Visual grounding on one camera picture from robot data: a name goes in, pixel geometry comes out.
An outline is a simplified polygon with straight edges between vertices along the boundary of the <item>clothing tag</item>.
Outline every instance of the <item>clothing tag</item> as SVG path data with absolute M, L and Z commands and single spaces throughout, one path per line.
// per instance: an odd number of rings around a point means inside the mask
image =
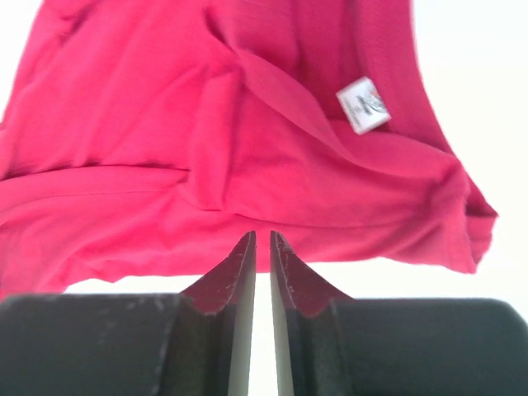
M 390 120 L 389 112 L 370 78 L 363 77 L 337 93 L 337 99 L 357 134 Z

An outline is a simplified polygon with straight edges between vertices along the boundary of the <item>t-shirt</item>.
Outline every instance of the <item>t-shirt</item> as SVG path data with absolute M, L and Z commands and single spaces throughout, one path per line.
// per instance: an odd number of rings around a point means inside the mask
M 367 77 L 391 119 L 352 129 Z M 0 125 L 0 295 L 307 262 L 472 273 L 496 212 L 417 67 L 409 1 L 46 0 Z

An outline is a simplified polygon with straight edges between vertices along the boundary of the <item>pink fabric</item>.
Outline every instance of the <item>pink fabric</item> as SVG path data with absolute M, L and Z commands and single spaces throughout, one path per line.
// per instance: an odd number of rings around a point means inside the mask
M 0 126 L 1 295 L 208 271 L 248 230 L 305 261 L 475 272 L 497 214 L 385 0 L 47 0 Z M 370 77 L 392 120 L 356 135 Z

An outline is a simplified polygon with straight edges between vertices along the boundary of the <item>white background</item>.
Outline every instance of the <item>white background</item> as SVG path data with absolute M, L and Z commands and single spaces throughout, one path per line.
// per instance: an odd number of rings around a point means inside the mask
M 0 0 L 0 107 L 11 89 L 40 2 Z M 528 319 L 528 3 L 524 0 L 415 0 L 417 54 L 447 139 L 499 212 L 494 242 L 476 276 L 385 259 L 314 263 L 353 297 L 487 296 Z M 70 291 L 179 291 L 195 276 L 88 281 Z M 257 277 L 251 395 L 276 394 L 268 275 Z

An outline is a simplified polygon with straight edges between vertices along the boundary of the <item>pink t-shirt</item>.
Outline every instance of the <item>pink t-shirt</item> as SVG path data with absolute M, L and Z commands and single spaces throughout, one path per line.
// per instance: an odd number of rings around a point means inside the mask
M 392 119 L 354 133 L 370 78 Z M 496 212 L 423 89 L 409 1 L 46 0 L 0 125 L 0 296 L 307 262 L 475 272 Z

